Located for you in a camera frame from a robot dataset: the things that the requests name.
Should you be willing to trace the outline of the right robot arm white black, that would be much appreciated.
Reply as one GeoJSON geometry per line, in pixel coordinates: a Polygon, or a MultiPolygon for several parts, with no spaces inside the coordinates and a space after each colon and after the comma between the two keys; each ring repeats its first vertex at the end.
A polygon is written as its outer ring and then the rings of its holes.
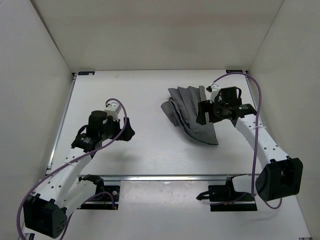
{"type": "Polygon", "coordinates": [[[207,87],[210,99],[198,103],[196,122],[200,125],[229,120],[244,136],[259,160],[259,176],[238,175],[227,180],[224,195],[236,200],[243,193],[259,196],[268,202],[297,195],[300,191],[303,163],[291,158],[273,140],[260,122],[255,108],[242,103],[242,90],[238,87],[207,87]]]}

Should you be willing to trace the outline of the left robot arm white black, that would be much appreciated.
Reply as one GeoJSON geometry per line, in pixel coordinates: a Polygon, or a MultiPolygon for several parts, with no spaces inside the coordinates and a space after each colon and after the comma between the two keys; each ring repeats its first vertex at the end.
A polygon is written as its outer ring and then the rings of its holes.
{"type": "Polygon", "coordinates": [[[125,116],[121,126],[117,116],[102,110],[91,112],[88,123],[78,130],[63,165],[48,174],[39,188],[25,199],[26,228],[55,239],[67,227],[73,212],[86,200],[104,195],[101,177],[92,174],[81,177],[80,173],[96,152],[104,148],[104,141],[128,142],[135,135],[130,119],[125,116]]]}

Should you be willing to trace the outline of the grey pleated skirt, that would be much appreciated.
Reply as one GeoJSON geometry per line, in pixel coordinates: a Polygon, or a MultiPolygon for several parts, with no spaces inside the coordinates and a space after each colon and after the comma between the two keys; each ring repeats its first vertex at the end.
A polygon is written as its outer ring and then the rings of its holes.
{"type": "Polygon", "coordinates": [[[217,146],[219,144],[213,124],[201,125],[196,122],[198,103],[207,99],[205,87],[188,86],[169,88],[169,98],[161,109],[175,127],[181,127],[192,139],[217,146]]]}

